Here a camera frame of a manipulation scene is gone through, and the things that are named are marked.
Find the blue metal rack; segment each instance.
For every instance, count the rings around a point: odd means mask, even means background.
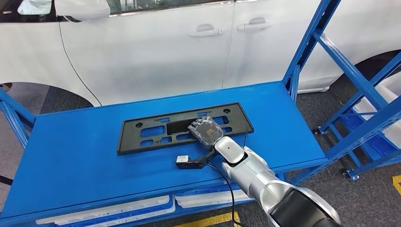
[[[339,2],[321,1],[282,81],[38,116],[0,90],[1,110],[25,150],[0,214],[0,225],[36,226],[35,220],[42,218],[222,183],[221,176],[213,169],[179,170],[175,166],[179,155],[203,156],[205,151],[199,144],[117,156],[121,123],[126,119],[240,102],[254,125],[254,133],[247,135],[247,146],[256,150],[281,179],[286,178],[287,172],[302,170],[290,179],[295,184],[349,153],[400,118],[401,98],[387,105],[372,84],[323,34]],[[299,73],[316,43],[324,47],[361,94],[379,110],[326,154],[295,105]],[[26,128],[32,130],[30,137]],[[288,128],[295,128],[298,136],[288,140],[285,136]],[[233,139],[241,144],[244,136]],[[222,161],[217,157],[212,164],[221,169]],[[172,214],[128,225],[224,206],[229,204],[196,209],[178,207]]]
[[[359,92],[355,94],[334,116],[332,116],[324,125],[319,127],[319,131],[322,134],[327,132],[327,129],[332,130],[333,134],[339,139],[339,142],[329,149],[325,154],[329,162],[320,166],[314,166],[306,168],[300,173],[296,174],[290,179],[291,183],[299,184],[312,175],[323,170],[328,165],[332,164],[339,158],[346,154],[355,161],[359,167],[357,170],[347,170],[349,176],[356,180],[358,174],[363,171],[367,171],[371,168],[380,165],[386,165],[390,160],[394,161],[394,158],[401,155],[400,150],[395,150],[387,156],[380,156],[372,158],[372,162],[363,166],[353,153],[353,149],[362,146],[365,148],[366,153],[374,156],[373,149],[371,149],[365,142],[373,138],[374,136],[381,133],[382,130],[389,127],[391,124],[397,122],[401,118],[401,97],[390,104],[375,90],[374,86],[377,85],[381,80],[389,76],[395,69],[401,64],[401,53],[396,55],[382,70],[380,70],[375,77],[368,81],[358,69],[351,63],[347,58],[334,46],[334,43],[326,37],[323,33],[327,26],[331,16],[337,8],[340,0],[322,0],[318,10],[316,11],[311,24],[309,25],[304,38],[298,50],[291,62],[289,69],[287,70],[286,78],[289,78],[291,72],[298,68],[302,69],[305,61],[311,54],[316,43],[319,43],[323,49],[331,56],[331,58],[340,66],[344,71],[345,75],[350,81],[357,87]],[[375,113],[354,113],[349,110],[357,103],[362,96],[365,96],[370,103],[376,108]],[[360,117],[362,115],[374,114],[368,121],[363,121],[355,128],[348,127],[349,134],[346,137],[342,137],[335,128],[334,124],[336,121],[349,118],[352,116]]]

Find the white plastic tray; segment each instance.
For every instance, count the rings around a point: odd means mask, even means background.
[[[233,193],[234,200],[236,202],[253,200],[240,189],[233,190]],[[175,200],[177,200],[178,205],[180,205],[182,208],[210,206],[232,202],[230,191],[213,192],[198,195],[175,196]]]
[[[85,211],[81,211],[81,212],[65,214],[65,215],[60,215],[60,216],[55,216],[55,217],[50,217],[50,218],[44,218],[44,219],[36,220],[36,223],[38,225],[47,224],[47,223],[55,223],[56,225],[66,225],[66,224],[76,223],[79,221],[85,221],[85,220],[90,220],[90,219],[94,219],[94,218],[100,218],[100,217],[105,217],[105,216],[109,216],[109,215],[114,215],[114,214],[118,214],[118,213],[124,213],[127,211],[139,210],[139,209],[143,209],[143,208],[149,208],[149,207],[154,207],[154,206],[158,206],[158,205],[163,205],[163,204],[167,204],[169,201],[170,201],[170,196],[165,195],[165,196],[155,197],[155,198],[151,198],[151,199],[128,202],[128,203],[123,203],[123,204],[118,204],[118,205],[113,205],[113,206],[108,206],[108,207],[102,207],[102,208],[85,210]],[[146,216],[148,218],[148,217],[150,217],[149,214],[151,214],[151,213],[138,215],[138,216]]]

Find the side mirror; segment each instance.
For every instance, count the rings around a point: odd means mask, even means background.
[[[58,16],[70,16],[80,21],[110,15],[110,7],[106,0],[55,0],[54,3]]]

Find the rectangular slot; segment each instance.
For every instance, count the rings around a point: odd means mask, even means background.
[[[187,140],[187,139],[194,139],[195,137],[191,133],[177,135],[177,140]]]
[[[224,133],[227,133],[227,132],[232,132],[232,131],[233,131],[233,128],[231,128],[231,127],[225,127],[225,128],[222,128],[222,130],[223,130]]]
[[[163,135],[166,132],[166,127],[164,125],[142,129],[140,131],[141,137],[158,136]]]
[[[228,124],[228,118],[226,116],[213,117],[213,120],[219,125]]]
[[[206,116],[206,115],[208,115],[208,112],[200,112],[200,113],[198,113],[198,117],[203,117],[203,116]]]
[[[140,143],[142,147],[150,146],[153,144],[153,140],[144,140]]]
[[[159,122],[169,122],[169,121],[170,121],[169,117],[159,119]]]
[[[167,123],[167,135],[188,131],[188,126],[197,118]]]
[[[169,143],[169,142],[171,142],[171,141],[173,141],[173,140],[171,139],[171,136],[169,136],[169,137],[163,137],[162,140],[161,140],[161,143]]]

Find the car tire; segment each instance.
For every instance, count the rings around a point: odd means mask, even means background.
[[[10,91],[11,87],[12,87],[12,83],[0,84],[0,88],[2,88],[5,92]]]

